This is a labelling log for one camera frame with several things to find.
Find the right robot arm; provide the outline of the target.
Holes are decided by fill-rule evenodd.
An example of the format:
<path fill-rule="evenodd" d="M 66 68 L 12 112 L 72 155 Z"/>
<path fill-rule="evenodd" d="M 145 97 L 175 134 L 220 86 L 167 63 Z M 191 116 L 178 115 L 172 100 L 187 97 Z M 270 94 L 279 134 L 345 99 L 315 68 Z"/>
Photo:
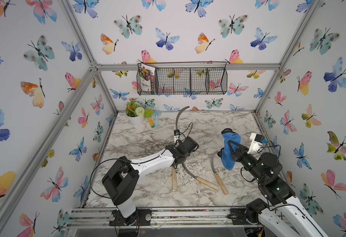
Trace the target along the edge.
<path fill-rule="evenodd" d="M 264 136 L 252 133 L 250 146 L 230 128 L 221 132 L 224 147 L 218 152 L 222 163 L 240 163 L 256 181 L 263 198 L 246 206 L 247 221 L 262 224 L 277 237 L 325 237 L 326 232 L 305 210 L 294 190 L 279 177 L 282 165 L 275 153 L 264 152 L 270 145 Z"/>

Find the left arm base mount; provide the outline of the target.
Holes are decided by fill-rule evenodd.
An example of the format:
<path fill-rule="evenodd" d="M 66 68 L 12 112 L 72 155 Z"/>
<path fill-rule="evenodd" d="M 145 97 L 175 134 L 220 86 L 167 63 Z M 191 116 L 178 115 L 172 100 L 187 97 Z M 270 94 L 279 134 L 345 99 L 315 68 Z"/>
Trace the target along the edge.
<path fill-rule="evenodd" d="M 152 219 L 151 209 L 137 208 L 135 212 L 127 218 L 123 217 L 123 215 L 121 214 L 119 210 L 113 210 L 110 215 L 109 226 L 114 226 L 114 227 L 125 227 L 125 226 L 131 226 L 131 225 L 149 226 L 151 219 Z"/>

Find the blue rag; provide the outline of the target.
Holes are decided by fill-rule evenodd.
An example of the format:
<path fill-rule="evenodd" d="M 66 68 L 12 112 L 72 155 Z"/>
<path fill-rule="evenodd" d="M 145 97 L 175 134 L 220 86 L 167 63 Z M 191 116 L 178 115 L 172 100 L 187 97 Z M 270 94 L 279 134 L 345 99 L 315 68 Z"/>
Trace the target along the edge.
<path fill-rule="evenodd" d="M 238 149 L 238 146 L 235 143 L 240 144 L 241 137 L 238 133 L 228 133 L 228 134 L 222 134 L 224 138 L 224 154 L 221 158 L 223 166 L 227 170 L 232 170 L 235 166 L 235 161 L 232 158 L 231 151 L 236 151 Z"/>

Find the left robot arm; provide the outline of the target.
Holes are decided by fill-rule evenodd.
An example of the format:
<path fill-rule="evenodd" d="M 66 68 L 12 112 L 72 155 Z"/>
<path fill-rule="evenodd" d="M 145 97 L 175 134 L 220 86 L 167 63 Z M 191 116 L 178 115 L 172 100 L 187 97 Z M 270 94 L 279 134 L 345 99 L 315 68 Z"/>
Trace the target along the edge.
<path fill-rule="evenodd" d="M 120 157 L 102 178 L 102 185 L 122 217 L 130 218 L 136 215 L 132 194 L 139 179 L 160 169 L 184 163 L 198 148 L 198 143 L 187 137 L 144 158 L 129 160 L 126 156 Z"/>

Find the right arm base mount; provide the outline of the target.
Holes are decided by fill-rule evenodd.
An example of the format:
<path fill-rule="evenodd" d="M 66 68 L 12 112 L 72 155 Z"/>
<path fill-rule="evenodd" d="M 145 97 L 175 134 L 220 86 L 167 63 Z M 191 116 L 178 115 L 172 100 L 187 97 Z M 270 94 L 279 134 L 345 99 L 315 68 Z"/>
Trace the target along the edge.
<path fill-rule="evenodd" d="M 257 225 L 259 224 L 259 215 L 268 207 L 266 202 L 257 198 L 245 207 L 231 208 L 226 217 L 232 220 L 233 225 Z"/>

